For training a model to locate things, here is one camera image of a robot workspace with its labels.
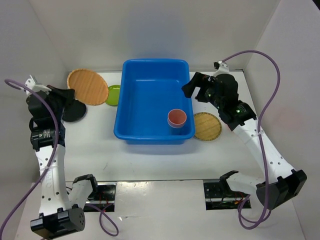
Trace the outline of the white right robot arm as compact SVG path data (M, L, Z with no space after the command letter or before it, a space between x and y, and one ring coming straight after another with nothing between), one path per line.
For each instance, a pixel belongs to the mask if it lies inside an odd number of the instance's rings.
M256 194L260 203L273 210L295 197L307 180L303 170L296 170L276 149L263 129L253 109L239 100L238 82L229 73L210 76L196 72L181 89L191 98L196 88L198 102L210 103L219 118L249 149L259 164L264 180L232 170L219 178L219 191L229 197L235 192Z

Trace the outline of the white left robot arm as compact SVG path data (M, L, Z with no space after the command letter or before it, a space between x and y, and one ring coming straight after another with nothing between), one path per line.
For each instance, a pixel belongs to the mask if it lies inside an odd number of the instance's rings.
M67 191L65 179L65 126L63 113L75 101L72 89L59 89L38 83L27 85L30 142L38 160L41 202L38 218L31 220L32 232L54 240L81 232L86 220L84 207L99 196L100 188L92 174L78 176Z

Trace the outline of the pink plastic cup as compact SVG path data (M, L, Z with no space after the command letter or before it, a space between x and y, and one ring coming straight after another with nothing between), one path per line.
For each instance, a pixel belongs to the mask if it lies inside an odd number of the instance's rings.
M182 128L187 121L187 114L181 109L172 109L167 115L167 122L172 128Z

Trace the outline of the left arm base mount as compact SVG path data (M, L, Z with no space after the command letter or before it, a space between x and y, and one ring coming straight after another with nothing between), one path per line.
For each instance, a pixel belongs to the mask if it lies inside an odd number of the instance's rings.
M84 212L98 212L88 205L94 205L100 210L104 210L104 212L114 212L116 187L116 182L98 182L97 192L92 192L87 198Z

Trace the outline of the orange woven bamboo tray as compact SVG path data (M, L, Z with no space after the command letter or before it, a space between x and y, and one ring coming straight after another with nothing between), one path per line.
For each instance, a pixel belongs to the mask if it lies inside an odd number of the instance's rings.
M68 89L75 90L75 98L83 104L98 106L106 102L109 96L107 82L97 72L78 68L67 77Z

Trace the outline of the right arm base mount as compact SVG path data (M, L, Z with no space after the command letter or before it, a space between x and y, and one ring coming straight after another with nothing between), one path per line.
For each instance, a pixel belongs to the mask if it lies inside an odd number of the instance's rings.
M207 211L237 209L247 196L243 192L224 192L218 179L204 180L203 190Z

